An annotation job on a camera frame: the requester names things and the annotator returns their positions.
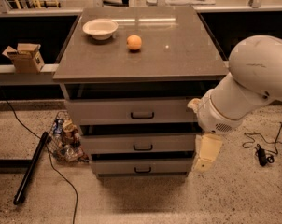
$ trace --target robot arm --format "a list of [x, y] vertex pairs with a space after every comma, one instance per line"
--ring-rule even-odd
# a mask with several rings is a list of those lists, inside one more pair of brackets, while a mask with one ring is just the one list
[[215, 89], [188, 103], [199, 126], [208, 136], [215, 135], [217, 142], [217, 135], [240, 126], [246, 114], [274, 100], [282, 101], [282, 40], [255, 35], [241, 41], [231, 52], [228, 69], [229, 74]]

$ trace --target floor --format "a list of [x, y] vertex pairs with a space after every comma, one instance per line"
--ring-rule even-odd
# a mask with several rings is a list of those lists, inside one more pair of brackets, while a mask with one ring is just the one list
[[[75, 0], [68, 6], [71, 4], [82, 5]], [[63, 100], [10, 102], [21, 122], [39, 136], [49, 131], [57, 113], [65, 110]], [[265, 167], [259, 165], [254, 148], [242, 146], [250, 141], [244, 133], [261, 133], [274, 142], [281, 121], [282, 104], [250, 113], [242, 126], [223, 137], [224, 145], [212, 169], [191, 172], [188, 177], [97, 179], [86, 163], [52, 163], [78, 192], [77, 224], [282, 224], [282, 144], [277, 144], [275, 162]], [[274, 149], [260, 136], [254, 138], [254, 146]], [[9, 106], [0, 102], [0, 159], [31, 159], [38, 141], [19, 124]], [[282, 129], [278, 141], [282, 141]], [[23, 176], [0, 174], [0, 223], [72, 223], [76, 193], [52, 169], [45, 148], [25, 202], [14, 205]]]

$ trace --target white bowl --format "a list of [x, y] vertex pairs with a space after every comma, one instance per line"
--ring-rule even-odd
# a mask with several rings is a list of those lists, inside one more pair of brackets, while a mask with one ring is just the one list
[[118, 27], [119, 25], [110, 19], [95, 19], [86, 22], [83, 25], [83, 31], [96, 40], [106, 40], [115, 33]]

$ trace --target drawer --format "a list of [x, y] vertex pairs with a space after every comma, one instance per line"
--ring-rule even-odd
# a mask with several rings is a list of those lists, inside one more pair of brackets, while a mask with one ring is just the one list
[[195, 135], [183, 134], [149, 134], [119, 136], [82, 136], [81, 143], [85, 153], [144, 153], [189, 151], [195, 149]]
[[189, 100], [126, 99], [65, 101], [76, 125], [130, 124], [192, 121], [196, 116], [187, 108]]
[[192, 159], [147, 161], [91, 161], [98, 176], [109, 175], [187, 175]]

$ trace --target bottom drawer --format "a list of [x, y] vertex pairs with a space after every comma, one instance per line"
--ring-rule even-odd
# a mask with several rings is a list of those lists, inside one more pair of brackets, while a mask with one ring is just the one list
[[98, 177], [117, 175], [188, 175], [193, 159], [91, 161]]

